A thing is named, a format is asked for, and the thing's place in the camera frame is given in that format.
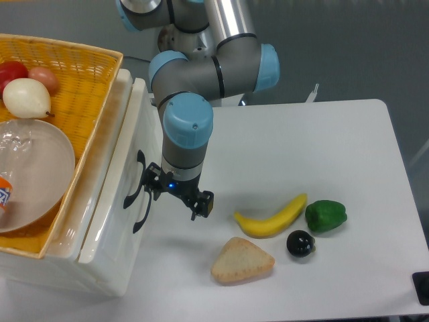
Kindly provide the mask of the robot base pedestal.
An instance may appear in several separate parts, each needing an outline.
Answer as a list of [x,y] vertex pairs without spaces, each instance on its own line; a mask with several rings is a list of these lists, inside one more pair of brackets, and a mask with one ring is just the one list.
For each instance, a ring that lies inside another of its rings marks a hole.
[[216,45],[210,27],[200,32],[186,33],[175,25],[167,25],[159,32],[158,49],[160,52],[181,52],[189,60],[204,60],[215,54]]

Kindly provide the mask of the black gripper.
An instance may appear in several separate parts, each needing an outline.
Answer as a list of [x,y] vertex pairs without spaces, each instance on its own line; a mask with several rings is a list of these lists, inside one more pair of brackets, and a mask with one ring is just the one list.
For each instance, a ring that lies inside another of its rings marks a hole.
[[167,173],[154,162],[143,171],[143,186],[156,201],[162,193],[169,193],[180,199],[192,209],[191,220],[197,217],[207,218],[214,204],[214,193],[199,191],[200,175],[190,180],[176,180],[171,172]]

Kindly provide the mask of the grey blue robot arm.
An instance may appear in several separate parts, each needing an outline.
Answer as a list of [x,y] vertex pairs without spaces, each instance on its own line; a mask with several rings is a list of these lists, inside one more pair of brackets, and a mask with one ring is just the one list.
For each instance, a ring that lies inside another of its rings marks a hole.
[[141,184],[154,198],[169,193],[193,217],[207,217],[214,195],[198,187],[213,130],[211,103],[274,87],[280,63],[273,46],[262,44],[246,1],[118,1],[127,29],[163,29],[149,64],[163,131],[162,160],[143,172]]

